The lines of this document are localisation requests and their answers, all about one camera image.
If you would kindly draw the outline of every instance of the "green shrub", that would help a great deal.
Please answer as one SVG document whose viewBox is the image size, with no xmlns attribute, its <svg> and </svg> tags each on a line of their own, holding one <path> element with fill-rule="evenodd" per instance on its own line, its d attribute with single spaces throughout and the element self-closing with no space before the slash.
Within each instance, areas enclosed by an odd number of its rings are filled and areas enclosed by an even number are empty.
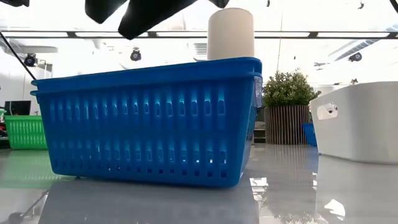
<svg viewBox="0 0 398 224">
<path fill-rule="evenodd" d="M 277 71 L 274 77 L 269 77 L 263 89 L 265 106 L 308 105 L 321 91 L 307 83 L 307 76 L 300 70 L 294 72 Z"/>
</svg>

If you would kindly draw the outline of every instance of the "potted plant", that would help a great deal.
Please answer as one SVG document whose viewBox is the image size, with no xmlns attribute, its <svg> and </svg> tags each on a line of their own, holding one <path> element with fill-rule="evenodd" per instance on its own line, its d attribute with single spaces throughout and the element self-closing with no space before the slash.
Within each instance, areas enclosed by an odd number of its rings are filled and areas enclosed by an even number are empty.
<svg viewBox="0 0 398 224">
<path fill-rule="evenodd" d="M 315 92 L 300 70 L 277 71 L 263 89 L 266 143 L 306 144 L 303 124 L 310 121 L 308 104 L 321 92 Z"/>
</svg>

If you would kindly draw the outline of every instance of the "blue bin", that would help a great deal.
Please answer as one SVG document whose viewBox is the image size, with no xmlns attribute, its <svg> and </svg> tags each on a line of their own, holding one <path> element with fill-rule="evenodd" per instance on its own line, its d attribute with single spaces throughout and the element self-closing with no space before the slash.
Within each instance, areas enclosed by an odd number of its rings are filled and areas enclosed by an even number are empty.
<svg viewBox="0 0 398 224">
<path fill-rule="evenodd" d="M 249 159 L 261 62 L 232 58 L 35 80 L 56 174 L 231 187 Z"/>
<path fill-rule="evenodd" d="M 315 137 L 315 130 L 312 123 L 303 124 L 304 134 L 307 142 L 311 146 L 317 146 L 317 138 Z"/>
</svg>

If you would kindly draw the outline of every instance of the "black cable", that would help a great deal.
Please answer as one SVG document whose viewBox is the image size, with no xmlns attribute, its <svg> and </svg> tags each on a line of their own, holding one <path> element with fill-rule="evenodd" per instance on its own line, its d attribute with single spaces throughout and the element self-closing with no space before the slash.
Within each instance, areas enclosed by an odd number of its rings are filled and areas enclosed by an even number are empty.
<svg viewBox="0 0 398 224">
<path fill-rule="evenodd" d="M 398 3 L 396 0 L 390 0 L 392 7 L 396 10 L 396 13 L 398 13 Z"/>
<path fill-rule="evenodd" d="M 11 52 L 14 54 L 14 56 L 18 59 L 19 63 L 21 63 L 21 65 L 25 68 L 25 70 L 30 75 L 30 77 L 32 77 L 33 80 L 36 80 L 36 77 L 32 74 L 32 72 L 30 72 L 29 68 L 27 68 L 26 65 L 24 64 L 24 62 L 19 58 L 17 52 L 15 52 L 15 50 L 11 47 L 11 44 L 8 42 L 6 37 L 2 34 L 1 30 L 0 30 L 0 35 L 1 35 L 1 38 L 4 40 L 4 42 L 6 43 L 7 47 L 11 50 Z"/>
<path fill-rule="evenodd" d="M 31 206 L 26 210 L 26 212 L 22 215 L 22 217 L 25 217 L 25 216 L 27 215 L 27 213 L 28 213 L 29 211 L 31 211 L 31 210 L 44 198 L 44 196 L 46 196 L 46 195 L 48 195 L 48 194 L 49 194 L 49 190 L 46 190 L 45 192 L 43 192 L 42 195 L 39 197 L 39 199 L 37 199 L 37 200 L 33 203 L 33 205 L 31 205 Z"/>
</svg>

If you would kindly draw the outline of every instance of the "green plastic basket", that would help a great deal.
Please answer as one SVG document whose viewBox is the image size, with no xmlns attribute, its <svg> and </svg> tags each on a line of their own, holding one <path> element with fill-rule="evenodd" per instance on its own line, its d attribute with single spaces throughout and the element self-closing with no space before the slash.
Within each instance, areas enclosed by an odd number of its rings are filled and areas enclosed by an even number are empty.
<svg viewBox="0 0 398 224">
<path fill-rule="evenodd" d="M 41 116 L 5 116 L 11 149 L 47 149 Z"/>
</svg>

